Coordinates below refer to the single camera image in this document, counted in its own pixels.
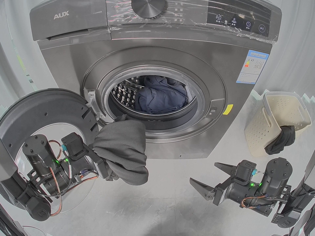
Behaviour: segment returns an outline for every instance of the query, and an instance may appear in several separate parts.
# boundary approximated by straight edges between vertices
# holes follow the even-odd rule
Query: button icon
[[[258,29],[259,29],[259,31],[260,31],[261,33],[264,33],[265,30],[266,30],[266,27],[265,27],[264,25],[260,25],[260,26],[258,27]]]

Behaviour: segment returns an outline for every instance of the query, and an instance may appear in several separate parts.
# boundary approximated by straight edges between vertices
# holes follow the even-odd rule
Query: black cloth
[[[183,107],[187,92],[182,85],[172,86],[167,79],[147,75],[143,89],[136,93],[135,109],[149,114],[164,114]]]
[[[280,135],[265,147],[265,151],[268,155],[280,153],[285,146],[290,146],[295,141],[294,126],[281,126],[280,128]]]
[[[146,168],[146,128],[138,120],[119,117],[100,130],[93,143],[94,152],[105,161],[112,179],[120,177],[131,185],[148,181]]]

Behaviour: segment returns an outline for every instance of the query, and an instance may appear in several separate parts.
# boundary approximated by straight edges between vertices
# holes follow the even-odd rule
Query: white plastic basket
[[[294,125],[297,137],[311,124],[305,104],[296,93],[266,92],[245,128],[250,153],[255,157],[268,155],[265,147],[281,133],[281,126]]]

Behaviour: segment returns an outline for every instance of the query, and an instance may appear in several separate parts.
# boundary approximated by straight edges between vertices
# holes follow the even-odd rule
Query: cable
[[[51,174],[53,175],[53,179],[55,180],[55,184],[57,186],[58,193],[60,194],[60,188],[59,188],[59,184],[57,182],[55,173],[53,172],[53,169],[51,167],[49,167],[49,169],[50,169]],[[57,216],[61,212],[61,209],[62,209],[62,197],[61,196],[59,197],[59,200],[60,200],[59,209],[55,213],[51,214],[50,215],[51,217]]]
[[[241,201],[241,206],[244,207],[244,208],[248,208],[248,209],[257,208],[259,205],[247,207],[247,206],[245,205],[246,199],[262,199],[262,198],[264,198],[264,197],[266,197],[266,195],[258,196],[258,197],[246,197],[246,198],[244,198],[244,199]]]
[[[71,168],[70,160],[69,160],[69,158],[68,158],[66,152],[65,152],[64,150],[62,150],[62,152],[63,152],[63,154],[65,155],[65,158],[67,159],[67,162],[68,162],[68,164],[69,164],[69,183],[68,183],[68,186],[67,186],[67,188],[66,188],[64,191],[62,191],[60,194],[57,194],[57,195],[47,195],[47,194],[43,194],[43,193],[39,192],[36,188],[33,187],[34,191],[36,191],[36,192],[37,192],[38,194],[40,194],[40,195],[43,195],[44,197],[55,198],[55,197],[63,196],[64,194],[67,193],[67,191],[68,191],[68,189],[69,189],[69,187],[70,187],[70,185],[71,185],[71,180],[72,180],[72,168]]]
[[[56,140],[49,140],[48,142],[49,143],[57,143],[59,145],[59,154],[57,155],[57,159],[59,160],[61,157],[61,153],[62,153],[61,144]]]
[[[94,177],[89,177],[89,178],[87,178],[87,179],[84,179],[84,180],[82,180],[81,183],[84,183],[84,182],[86,182],[86,181],[88,181],[88,180],[93,180],[93,179],[97,179],[97,178],[98,178],[98,174],[95,173],[94,171],[90,171],[90,173],[95,174],[95,176],[94,176]],[[75,187],[77,187],[78,185],[80,185],[81,183],[79,183],[79,184],[77,184],[77,185],[71,187],[67,192],[71,191],[72,189],[74,189]]]

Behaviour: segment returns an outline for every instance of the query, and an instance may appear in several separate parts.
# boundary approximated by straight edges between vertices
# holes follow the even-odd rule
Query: dark blue cloth
[[[135,110],[149,114],[164,114],[183,107],[187,100],[187,92],[183,86],[172,86],[167,79],[147,75],[143,89],[136,93]]]

